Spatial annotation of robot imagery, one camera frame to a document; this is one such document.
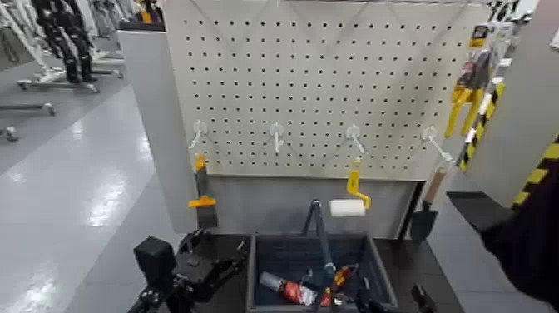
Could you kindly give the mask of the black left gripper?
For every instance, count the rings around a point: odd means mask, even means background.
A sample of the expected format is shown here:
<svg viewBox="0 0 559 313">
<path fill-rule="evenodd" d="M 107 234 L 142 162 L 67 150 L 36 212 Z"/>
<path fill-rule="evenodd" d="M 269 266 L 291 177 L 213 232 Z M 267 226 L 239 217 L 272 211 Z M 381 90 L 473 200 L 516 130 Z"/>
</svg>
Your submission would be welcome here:
<svg viewBox="0 0 559 313">
<path fill-rule="evenodd" d="M 235 248 L 235 253 L 224 261 L 215 261 L 195 254 L 196 247 L 205 235 L 205 229 L 199 228 L 188 233 L 178 245 L 178 276 L 187 280 L 196 302 L 209 302 L 215 292 L 215 286 L 223 286 L 232 276 L 238 274 L 245 266 L 248 251 L 245 240 Z"/>
</svg>

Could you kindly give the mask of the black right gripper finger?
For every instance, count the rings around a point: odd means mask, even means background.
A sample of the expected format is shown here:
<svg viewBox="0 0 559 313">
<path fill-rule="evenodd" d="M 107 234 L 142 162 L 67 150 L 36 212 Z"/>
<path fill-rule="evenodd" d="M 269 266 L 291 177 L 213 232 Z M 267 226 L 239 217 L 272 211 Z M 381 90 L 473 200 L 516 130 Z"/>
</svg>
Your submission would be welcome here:
<svg viewBox="0 0 559 313">
<path fill-rule="evenodd" d="M 370 296 L 369 284 L 365 279 L 359 283 L 355 305 L 361 313 L 384 313 L 384 307 Z"/>
<path fill-rule="evenodd" d="M 436 313 L 437 306 L 432 297 L 421 284 L 416 283 L 411 289 L 411 295 L 420 313 Z"/>
</svg>

